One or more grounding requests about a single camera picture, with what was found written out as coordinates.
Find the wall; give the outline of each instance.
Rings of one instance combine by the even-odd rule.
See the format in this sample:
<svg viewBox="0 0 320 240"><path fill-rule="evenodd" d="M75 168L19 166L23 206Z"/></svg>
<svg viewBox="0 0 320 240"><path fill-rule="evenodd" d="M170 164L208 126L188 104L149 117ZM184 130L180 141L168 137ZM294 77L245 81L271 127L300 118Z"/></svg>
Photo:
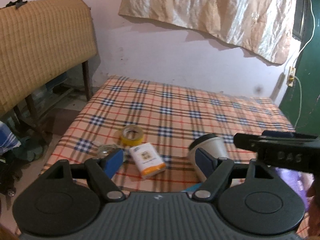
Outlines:
<svg viewBox="0 0 320 240"><path fill-rule="evenodd" d="M0 7L9 1L0 0ZM89 62L93 86L103 84L108 74L119 74L231 95L268 97L284 70L208 34L120 17L121 0L84 2L91 7L99 50L99 56ZM300 42L292 39L290 53L299 47ZM74 84L82 82L79 66L68 74ZM277 104L285 89L282 85Z"/></svg>

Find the ribbed gray panel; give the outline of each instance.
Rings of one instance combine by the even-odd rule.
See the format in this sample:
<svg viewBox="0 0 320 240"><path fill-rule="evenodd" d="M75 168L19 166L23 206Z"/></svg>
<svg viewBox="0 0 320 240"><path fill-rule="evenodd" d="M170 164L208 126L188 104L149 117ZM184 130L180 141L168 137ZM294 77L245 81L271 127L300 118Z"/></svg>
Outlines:
<svg viewBox="0 0 320 240"><path fill-rule="evenodd" d="M23 240L40 238L22 234ZM278 237L247 236L225 225L210 204L197 203L186 193L131 193L120 203L107 204L87 228L53 240L301 240L294 233Z"/></svg>

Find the circular disc cover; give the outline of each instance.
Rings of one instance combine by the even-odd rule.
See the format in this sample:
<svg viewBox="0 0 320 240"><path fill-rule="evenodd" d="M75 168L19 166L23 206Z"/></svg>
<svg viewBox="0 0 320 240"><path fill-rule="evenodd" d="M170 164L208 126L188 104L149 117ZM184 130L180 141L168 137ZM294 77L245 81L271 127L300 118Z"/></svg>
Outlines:
<svg viewBox="0 0 320 240"><path fill-rule="evenodd" d="M38 191L26 190L16 199L12 211L21 231L40 236L68 235L97 216L100 200L92 190L76 184L65 188L50 184Z"/></svg>
<svg viewBox="0 0 320 240"><path fill-rule="evenodd" d="M296 229L305 213L300 197L273 179L244 182L218 199L223 218L234 227L257 235L278 235Z"/></svg>

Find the electrical socket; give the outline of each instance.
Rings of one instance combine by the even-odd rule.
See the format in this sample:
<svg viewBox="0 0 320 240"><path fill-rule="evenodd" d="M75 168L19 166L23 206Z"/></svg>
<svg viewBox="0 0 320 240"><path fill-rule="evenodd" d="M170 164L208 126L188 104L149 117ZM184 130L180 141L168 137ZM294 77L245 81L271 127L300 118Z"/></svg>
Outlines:
<svg viewBox="0 0 320 240"><path fill-rule="evenodd" d="M295 67L290 67L289 68L289 73L288 73L288 76L287 76L287 86L289 86L289 87L293 86L295 75L296 75L296 68Z"/></svg>

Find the electrical cord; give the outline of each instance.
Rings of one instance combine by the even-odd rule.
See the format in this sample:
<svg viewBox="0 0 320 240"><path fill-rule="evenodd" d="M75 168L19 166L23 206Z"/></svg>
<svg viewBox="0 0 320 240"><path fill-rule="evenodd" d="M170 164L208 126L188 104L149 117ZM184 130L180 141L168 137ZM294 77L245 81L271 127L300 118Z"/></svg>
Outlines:
<svg viewBox="0 0 320 240"><path fill-rule="evenodd" d="M294 125L294 128L296 128L297 124L298 124L298 121L300 119L300 116L301 116L301 108L302 108L302 87L301 87L301 82L300 82L300 79L296 76L294 76L294 78L298 81L299 83L299 87L300 87L300 105L299 105L299 114L298 114L298 118L296 120L296 123Z"/></svg>
<svg viewBox="0 0 320 240"><path fill-rule="evenodd" d="M302 49L299 51L296 59L294 60L293 62L293 65L292 66L295 66L297 60L298 60L298 57L300 55L300 53L304 50L304 48L308 45L308 43L312 40L314 34L315 34L315 28L316 28L316 19L315 19L315 15L313 14L313 10L312 10L312 2L310 0L310 9L311 9L311 14L312 14L312 18L313 18L313 29L312 29L312 35L311 35L311 38L310 40L308 40L306 42L306 44L304 44L304 46L302 47ZM300 88L300 103L299 103L299 114L298 114L298 118L296 120L296 123L294 125L294 128L296 128L297 124L298 124L298 121L300 119L300 116L301 116L301 109L302 109L302 86L301 86L301 82L300 82L300 79L297 77L297 76L294 76L294 78L298 81L299 83L299 88Z"/></svg>

